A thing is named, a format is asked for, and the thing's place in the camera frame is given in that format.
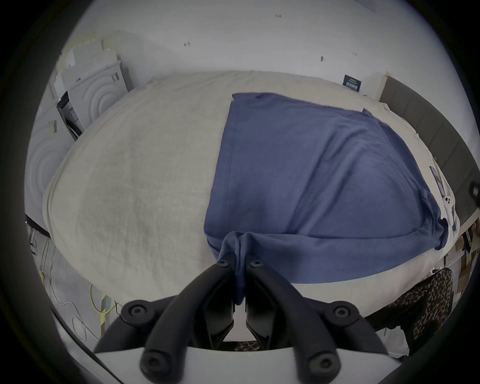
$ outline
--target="gray headboard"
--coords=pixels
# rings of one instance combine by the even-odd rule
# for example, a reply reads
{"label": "gray headboard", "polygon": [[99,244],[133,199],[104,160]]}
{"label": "gray headboard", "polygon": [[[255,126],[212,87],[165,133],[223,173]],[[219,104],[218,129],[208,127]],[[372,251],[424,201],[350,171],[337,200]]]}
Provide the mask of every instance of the gray headboard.
{"label": "gray headboard", "polygon": [[480,170],[465,142],[427,100],[393,77],[386,77],[379,101],[403,117],[430,149],[454,191],[456,212],[462,225],[477,209],[468,187],[471,181],[480,180]]}

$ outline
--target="blue cloth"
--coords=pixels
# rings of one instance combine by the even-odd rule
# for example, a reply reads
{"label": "blue cloth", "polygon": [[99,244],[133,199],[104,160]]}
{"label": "blue cloth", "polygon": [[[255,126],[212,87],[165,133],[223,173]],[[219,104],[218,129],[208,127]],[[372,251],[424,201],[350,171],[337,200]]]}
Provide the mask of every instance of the blue cloth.
{"label": "blue cloth", "polygon": [[448,224],[403,140],[368,111],[234,94],[204,231],[291,283],[370,276],[442,248]]}

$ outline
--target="mattress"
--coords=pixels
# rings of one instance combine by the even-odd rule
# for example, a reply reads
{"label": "mattress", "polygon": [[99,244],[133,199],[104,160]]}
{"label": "mattress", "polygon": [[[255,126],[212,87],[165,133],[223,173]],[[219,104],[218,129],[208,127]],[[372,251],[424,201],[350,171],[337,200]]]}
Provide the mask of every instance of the mattress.
{"label": "mattress", "polygon": [[178,294],[215,262],[203,231],[205,212],[232,94],[249,92],[368,110],[408,146],[448,220],[442,249],[367,277],[293,284],[303,296],[350,301],[366,316],[419,282],[453,246],[458,217],[445,207],[432,169],[450,204],[453,193],[415,130],[387,105],[319,78],[198,73],[153,79],[127,94],[79,138],[53,177],[44,221],[83,277],[120,303],[157,300]]}

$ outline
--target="screw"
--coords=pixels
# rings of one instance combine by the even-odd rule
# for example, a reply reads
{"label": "screw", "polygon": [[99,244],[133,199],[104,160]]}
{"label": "screw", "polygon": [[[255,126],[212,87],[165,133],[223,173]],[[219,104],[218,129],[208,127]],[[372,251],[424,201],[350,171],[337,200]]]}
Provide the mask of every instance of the screw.
{"label": "screw", "polygon": [[150,351],[144,353],[140,366],[142,371],[149,374],[165,376],[170,373],[168,359],[161,352]]}
{"label": "screw", "polygon": [[141,317],[145,315],[146,309],[141,305],[135,305],[130,309],[130,315],[133,317]]}
{"label": "screw", "polygon": [[250,266],[255,268],[255,267],[261,267],[263,263],[260,260],[255,260],[250,263]]}
{"label": "screw", "polygon": [[314,376],[330,376],[338,371],[340,364],[333,353],[321,353],[314,356],[308,363],[308,368]]}
{"label": "screw", "polygon": [[348,310],[348,308],[345,308],[345,307],[335,308],[334,313],[338,317],[348,317],[348,315],[350,315],[350,311]]}

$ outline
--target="dark sticker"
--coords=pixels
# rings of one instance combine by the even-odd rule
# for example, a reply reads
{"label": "dark sticker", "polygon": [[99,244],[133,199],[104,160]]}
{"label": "dark sticker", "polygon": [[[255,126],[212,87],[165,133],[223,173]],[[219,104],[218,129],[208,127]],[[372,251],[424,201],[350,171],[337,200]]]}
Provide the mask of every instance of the dark sticker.
{"label": "dark sticker", "polygon": [[353,89],[354,91],[360,91],[360,84],[360,80],[354,79],[353,77],[350,77],[348,75],[345,75],[345,77],[343,78],[343,85],[347,86],[350,89]]}

